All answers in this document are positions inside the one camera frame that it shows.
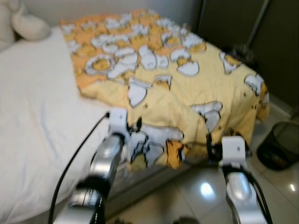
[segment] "black cable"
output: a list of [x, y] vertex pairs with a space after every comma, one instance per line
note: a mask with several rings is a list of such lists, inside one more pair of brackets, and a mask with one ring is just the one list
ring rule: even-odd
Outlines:
[[77, 150], [75, 151], [74, 155], [72, 156], [72, 158], [70, 159], [69, 163], [67, 164], [67, 166], [65, 167], [63, 173], [61, 174], [61, 177], [57, 183], [57, 186], [55, 188], [54, 194], [53, 194], [53, 198], [52, 198], [52, 202], [51, 202], [51, 207], [50, 207], [50, 211], [49, 211], [49, 219], [48, 219], [48, 224], [53, 224], [53, 216], [54, 216], [54, 210], [55, 210], [55, 203], [56, 203], [56, 199], [58, 196], [58, 192], [59, 192], [59, 188], [61, 186], [61, 183], [64, 179], [64, 176], [66, 174], [66, 172], [68, 171], [69, 167], [71, 166], [71, 163], [73, 162], [73, 160], [75, 159], [75, 157], [77, 156], [78, 152], [80, 151], [81, 147], [85, 144], [85, 142], [87, 141], [87, 139], [89, 138], [89, 136], [93, 133], [93, 131], [96, 129], [96, 127], [99, 125], [99, 123], [101, 123], [101, 121], [104, 118], [108, 118], [109, 117], [109, 113], [107, 112], [103, 117], [100, 118], [100, 120], [93, 126], [93, 128], [91, 129], [91, 131], [89, 132], [89, 134], [84, 138], [84, 140], [81, 142], [81, 144], [79, 145], [79, 147], [77, 148]]
[[263, 201], [263, 205], [264, 205], [264, 208], [266, 210], [266, 213], [267, 213], [267, 221], [268, 221], [268, 224], [273, 224], [273, 221], [272, 221], [272, 218], [271, 218], [271, 215], [270, 215], [270, 211], [269, 211], [269, 208], [268, 208], [268, 205], [266, 203], [266, 199], [265, 199], [265, 196], [263, 195], [263, 191], [262, 191], [262, 188], [261, 186], [259, 185], [259, 183], [257, 182], [257, 180], [254, 178], [253, 175], [252, 176], [252, 179], [254, 181], [254, 184], [256, 185], [257, 189], [258, 189], [258, 192], [260, 193], [260, 196], [262, 198], [262, 201]]
[[263, 203], [262, 203], [260, 197], [257, 195], [256, 198], [257, 198], [257, 202], [258, 202], [258, 204], [260, 205], [260, 208], [261, 208], [261, 210], [262, 210], [263, 216], [264, 216], [264, 217], [267, 217], [268, 215], [267, 215], [267, 213], [266, 213], [266, 211], [265, 211], [265, 208], [264, 208], [264, 206], [263, 206]]

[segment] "cartoon egg character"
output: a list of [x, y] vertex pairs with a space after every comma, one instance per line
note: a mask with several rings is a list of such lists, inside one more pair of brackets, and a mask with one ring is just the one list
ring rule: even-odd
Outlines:
[[93, 21], [87, 21], [80, 25], [81, 29], [85, 32], [91, 32], [97, 28], [97, 23]]
[[113, 54], [118, 49], [118, 46], [115, 43], [104, 43], [101, 47], [102, 50], [107, 54]]
[[184, 76], [193, 77], [199, 72], [198, 62], [191, 59], [191, 55], [186, 49], [173, 50], [170, 59], [177, 62], [177, 71]]
[[121, 27], [121, 24], [115, 18], [106, 18], [106, 28], [107, 29], [112, 30], [112, 29], [118, 29], [120, 27]]
[[157, 61], [157, 68], [167, 69], [169, 64], [167, 56], [159, 54], [155, 54], [155, 56]]
[[261, 94], [260, 94], [260, 99], [262, 99], [261, 104], [262, 105], [266, 105], [269, 103], [270, 99], [269, 99], [269, 91], [268, 91], [268, 87], [266, 86], [266, 84], [263, 82], [262, 86], [261, 86]]
[[133, 19], [133, 16], [131, 13], [125, 13], [121, 14], [120, 16], [120, 24], [128, 24], [130, 20]]
[[131, 26], [137, 25], [137, 24], [139, 24], [139, 23], [140, 23], [139, 17], [135, 17], [135, 18], [133, 18], [133, 19], [131, 19], [131, 20], [129, 21], [129, 24], [130, 24]]
[[100, 48], [104, 43], [108, 43], [114, 36], [112, 34], [99, 34], [90, 40], [95, 48]]
[[76, 53], [82, 47], [82, 44], [76, 40], [68, 41], [66, 44], [70, 54]]
[[141, 34], [141, 35], [147, 35], [149, 33], [149, 26], [144, 26], [140, 23], [136, 25], [131, 25], [131, 29], [133, 30], [133, 34]]
[[142, 45], [138, 53], [140, 55], [140, 63], [145, 70], [153, 70], [156, 68], [157, 60], [155, 54], [147, 45]]
[[207, 104], [192, 105], [191, 108], [205, 118], [206, 127], [209, 132], [212, 132], [217, 127], [218, 122], [221, 118], [221, 102], [213, 101]]
[[114, 68], [114, 65], [115, 61], [112, 56], [99, 54], [87, 61], [85, 71], [90, 76], [106, 75]]
[[266, 88], [264, 80], [259, 74], [248, 74], [244, 79], [244, 83], [252, 89], [256, 96], [260, 96], [263, 85]]
[[151, 18], [152, 20], [157, 20], [160, 19], [161, 16], [154, 11], [151, 12], [148, 11], [148, 13], [144, 14], [143, 17]]
[[128, 71], [135, 71], [137, 68], [138, 55], [133, 48], [120, 48], [114, 52], [117, 63], [107, 72], [107, 78], [115, 80]]
[[129, 43], [129, 36], [126, 34], [117, 34], [109, 38], [107, 41], [117, 43], [119, 47], [124, 47], [120, 45], [127, 45]]
[[131, 32], [131, 26], [130, 25], [122, 25], [117, 29], [117, 32], [120, 34], [127, 34]]
[[124, 48], [128, 45], [128, 42], [125, 40], [119, 40], [115, 42], [119, 48]]
[[149, 34], [160, 34], [167, 31], [167, 28], [158, 26], [157, 24], [150, 24], [149, 26]]
[[179, 25], [177, 25], [176, 23], [172, 22], [172, 23], [167, 25], [167, 29], [170, 30], [173, 33], [178, 34], [181, 27]]
[[161, 39], [163, 41], [163, 45], [169, 48], [181, 44], [180, 38], [172, 32], [161, 34]]
[[161, 26], [161, 27], [167, 27], [167, 26], [170, 26], [173, 22], [168, 19], [168, 18], [161, 18], [159, 20], [156, 20], [156, 24], [158, 26]]
[[181, 27], [180, 30], [179, 30], [179, 33], [181, 36], [186, 36], [190, 33], [190, 30], [186, 29], [185, 27]]
[[90, 44], [83, 43], [75, 52], [79, 57], [90, 57], [96, 52], [96, 48]]
[[220, 52], [219, 57], [220, 60], [223, 62], [224, 72], [227, 74], [231, 73], [233, 70], [235, 70], [242, 64], [240, 61], [234, 59], [232, 56], [224, 52]]
[[76, 25], [75, 24], [62, 25], [61, 29], [64, 34], [64, 38], [67, 42], [75, 39], [75, 36], [76, 36], [76, 33], [75, 33]]
[[190, 47], [190, 52], [192, 52], [192, 53], [205, 51], [205, 50], [206, 50], [206, 43], [205, 42], [198, 43], [198, 44]]
[[156, 38], [156, 36], [149, 36], [148, 46], [152, 51], [160, 50], [163, 48], [162, 39]]
[[134, 73], [132, 71], [127, 71], [124, 74], [122, 74], [121, 76], [117, 77], [116, 79], [118, 79], [118, 80], [122, 79], [123, 83], [129, 84], [131, 77], [134, 77]]
[[138, 34], [136, 36], [132, 36], [130, 38], [130, 41], [131, 41], [131, 44], [134, 47], [140, 47], [142, 45], [147, 44], [147, 42], [149, 41], [149, 39], [148, 39], [148, 37], [146, 35]]
[[185, 36], [182, 39], [182, 44], [192, 53], [206, 50], [206, 42], [193, 33], [189, 33], [187, 36]]
[[145, 81], [130, 77], [129, 82], [128, 99], [131, 107], [138, 106], [146, 97], [147, 89], [152, 87], [152, 84]]
[[155, 161], [166, 151], [167, 141], [173, 141], [169, 145], [170, 164], [175, 166], [173, 154], [179, 151], [181, 145], [176, 144], [184, 138], [184, 134], [174, 127], [162, 127], [142, 124], [140, 132], [132, 133], [128, 143], [128, 161], [134, 162], [136, 157], [140, 154], [144, 155], [147, 167], [155, 164]]
[[185, 158], [187, 148], [180, 142], [175, 140], [166, 141], [167, 148], [167, 165], [172, 169], [177, 169], [182, 165]]
[[170, 74], [158, 75], [153, 80], [153, 85], [170, 90], [172, 76]]

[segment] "bed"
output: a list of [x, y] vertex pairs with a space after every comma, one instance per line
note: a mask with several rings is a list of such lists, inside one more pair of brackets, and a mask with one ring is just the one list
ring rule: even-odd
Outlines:
[[[0, 54], [0, 223], [46, 222], [65, 165], [94, 123], [110, 109], [105, 103], [79, 96], [82, 92], [77, 89], [64, 35], [56, 27], [44, 41], [19, 41]], [[224, 64], [225, 68], [227, 72], [231, 69]], [[58, 195], [59, 207], [87, 174], [94, 150], [106, 135], [107, 120], [68, 171]], [[186, 169], [172, 171], [156, 165], [130, 173], [126, 163], [121, 164], [107, 215]], [[130, 200], [120, 203], [123, 198]]]

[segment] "metal pole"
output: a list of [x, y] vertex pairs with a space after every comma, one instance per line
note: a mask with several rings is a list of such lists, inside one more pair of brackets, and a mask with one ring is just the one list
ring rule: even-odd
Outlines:
[[252, 31], [251, 31], [249, 38], [247, 40], [247, 43], [246, 43], [248, 48], [251, 46], [252, 41], [256, 36], [257, 30], [258, 30], [259, 26], [261, 25], [262, 19], [265, 15], [265, 12], [268, 8], [269, 3], [270, 3], [270, 0], [264, 0], [264, 2], [263, 2], [262, 8], [257, 16], [256, 22], [252, 28]]
[[201, 0], [201, 7], [200, 7], [200, 18], [199, 18], [199, 25], [198, 25], [198, 31], [197, 33], [200, 32], [200, 28], [201, 28], [201, 24], [204, 18], [204, 12], [205, 12], [205, 8], [206, 8], [206, 0]]

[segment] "white bed sheet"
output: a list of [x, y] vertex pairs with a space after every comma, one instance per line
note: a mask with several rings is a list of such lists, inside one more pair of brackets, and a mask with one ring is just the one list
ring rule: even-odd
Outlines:
[[[19, 41], [0, 53], [0, 223], [50, 207], [58, 179], [82, 139], [109, 106], [81, 98], [60, 28], [40, 42]], [[58, 201], [89, 168], [107, 120], [70, 167]]]

